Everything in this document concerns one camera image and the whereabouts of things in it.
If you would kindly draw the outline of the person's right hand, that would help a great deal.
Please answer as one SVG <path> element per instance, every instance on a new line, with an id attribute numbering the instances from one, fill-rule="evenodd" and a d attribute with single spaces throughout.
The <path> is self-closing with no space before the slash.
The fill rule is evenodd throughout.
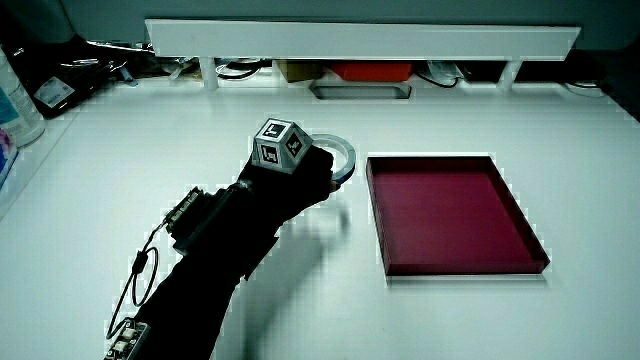
<path id="1" fill-rule="evenodd" d="M 239 179 L 250 183 L 258 209 L 282 224 L 335 190 L 333 162 L 299 125 L 269 118 L 254 136 Z"/>

